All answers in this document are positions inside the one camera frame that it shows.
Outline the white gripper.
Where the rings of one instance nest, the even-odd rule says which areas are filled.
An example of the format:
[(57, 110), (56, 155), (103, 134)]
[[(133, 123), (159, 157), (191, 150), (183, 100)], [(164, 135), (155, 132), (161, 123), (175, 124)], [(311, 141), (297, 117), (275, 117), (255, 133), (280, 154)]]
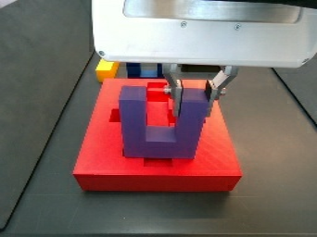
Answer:
[[(109, 61), (222, 65), (206, 81), (207, 116), (238, 67), (298, 68), (317, 54), (317, 9), (219, 0), (92, 0), (95, 51)], [(176, 64), (163, 64), (179, 116)]]

